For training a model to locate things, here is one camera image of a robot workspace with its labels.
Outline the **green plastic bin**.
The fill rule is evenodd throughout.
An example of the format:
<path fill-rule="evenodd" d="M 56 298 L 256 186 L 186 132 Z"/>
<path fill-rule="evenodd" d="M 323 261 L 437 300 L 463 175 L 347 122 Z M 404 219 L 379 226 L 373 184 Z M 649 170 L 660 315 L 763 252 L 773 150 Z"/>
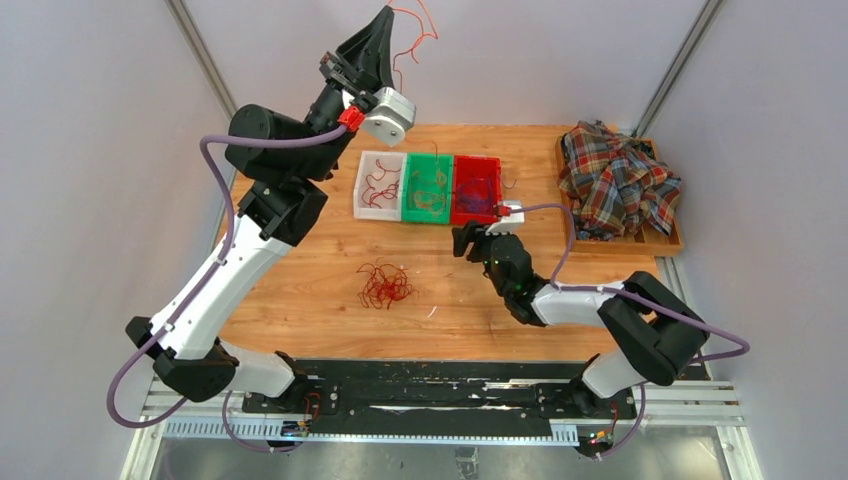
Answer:
<path fill-rule="evenodd" d="M 449 223 L 453 166 L 453 156 L 448 154 L 407 155 L 404 193 L 401 197 L 402 222 Z"/>

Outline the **plaid cloth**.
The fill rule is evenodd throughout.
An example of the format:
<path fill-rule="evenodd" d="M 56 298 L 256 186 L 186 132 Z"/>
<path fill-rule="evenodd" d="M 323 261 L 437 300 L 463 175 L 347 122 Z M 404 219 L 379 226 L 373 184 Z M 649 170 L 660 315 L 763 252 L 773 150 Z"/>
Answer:
<path fill-rule="evenodd" d="M 580 240 L 612 241 L 644 226 L 672 233 L 683 181 L 645 140 L 581 121 L 557 146 L 559 188 Z"/>

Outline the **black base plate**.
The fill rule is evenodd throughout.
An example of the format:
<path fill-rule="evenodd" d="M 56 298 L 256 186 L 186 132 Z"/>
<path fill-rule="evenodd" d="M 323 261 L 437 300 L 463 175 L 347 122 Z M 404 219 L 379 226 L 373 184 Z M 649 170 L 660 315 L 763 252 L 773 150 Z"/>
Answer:
<path fill-rule="evenodd" d="M 291 414 L 315 434 L 542 437 L 554 420 L 632 420 L 634 395 L 575 400 L 575 362 L 299 360 L 300 401 L 250 393 L 245 413 Z"/>

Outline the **red plastic bin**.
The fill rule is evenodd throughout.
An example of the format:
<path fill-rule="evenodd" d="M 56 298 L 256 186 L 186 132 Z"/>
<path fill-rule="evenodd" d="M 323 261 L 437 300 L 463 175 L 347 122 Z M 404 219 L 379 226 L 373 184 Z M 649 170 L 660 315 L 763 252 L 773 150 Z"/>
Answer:
<path fill-rule="evenodd" d="M 502 199 L 500 159 L 456 155 L 453 164 L 449 223 L 454 226 L 469 221 L 494 223 L 495 209 Z"/>

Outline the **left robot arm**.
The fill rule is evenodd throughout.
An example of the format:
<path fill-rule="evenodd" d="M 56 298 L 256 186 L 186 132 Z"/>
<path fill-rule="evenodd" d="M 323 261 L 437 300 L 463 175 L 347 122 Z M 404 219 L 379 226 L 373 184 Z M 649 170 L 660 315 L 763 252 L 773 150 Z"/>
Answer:
<path fill-rule="evenodd" d="M 328 197 L 320 188 L 360 130 L 385 130 L 400 141 L 412 127 L 414 105 L 394 87 L 390 41 L 395 13 L 382 8 L 363 29 L 326 53 L 325 84 L 297 120 L 268 108 L 240 107 L 224 135 L 200 146 L 225 148 L 226 160 L 252 182 L 228 201 L 223 239 L 170 304 L 136 317 L 128 337 L 149 356 L 165 385 L 192 402 L 222 392 L 258 393 L 283 413 L 305 403 L 308 376 L 285 353 L 234 346 L 220 331 L 255 284 L 316 224 Z"/>

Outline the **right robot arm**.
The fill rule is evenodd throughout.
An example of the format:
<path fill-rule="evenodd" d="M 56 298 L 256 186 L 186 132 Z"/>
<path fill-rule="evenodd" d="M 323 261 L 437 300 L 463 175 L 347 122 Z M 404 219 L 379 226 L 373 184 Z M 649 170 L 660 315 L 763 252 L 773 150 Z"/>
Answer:
<path fill-rule="evenodd" d="M 536 327 L 603 327 L 615 347 L 597 354 L 571 382 L 571 400 L 595 417 L 612 396 L 643 383 L 672 384 L 709 339 L 702 319 L 656 277 L 637 271 L 601 285 L 552 282 L 537 274 L 517 235 L 470 221 L 452 230 L 453 254 L 479 263 L 518 322 Z"/>

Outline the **white plastic bin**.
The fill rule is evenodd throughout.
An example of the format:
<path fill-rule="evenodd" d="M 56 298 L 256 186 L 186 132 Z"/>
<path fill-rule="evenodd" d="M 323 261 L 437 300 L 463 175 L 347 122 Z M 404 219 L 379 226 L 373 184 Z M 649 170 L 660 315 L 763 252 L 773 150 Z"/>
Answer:
<path fill-rule="evenodd" d="M 401 221 L 407 154 L 361 153 L 353 190 L 353 216 L 358 220 Z"/>

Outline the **aluminium frame rail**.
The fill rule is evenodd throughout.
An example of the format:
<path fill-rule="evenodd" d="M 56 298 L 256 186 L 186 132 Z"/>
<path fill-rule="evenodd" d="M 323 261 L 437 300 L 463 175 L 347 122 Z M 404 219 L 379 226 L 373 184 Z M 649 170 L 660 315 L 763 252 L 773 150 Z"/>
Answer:
<path fill-rule="evenodd" d="M 690 370 L 583 416 L 566 366 L 318 363 L 327 396 L 285 413 L 255 394 L 189 403 L 136 432 L 122 477 L 759 479 L 733 386 Z"/>

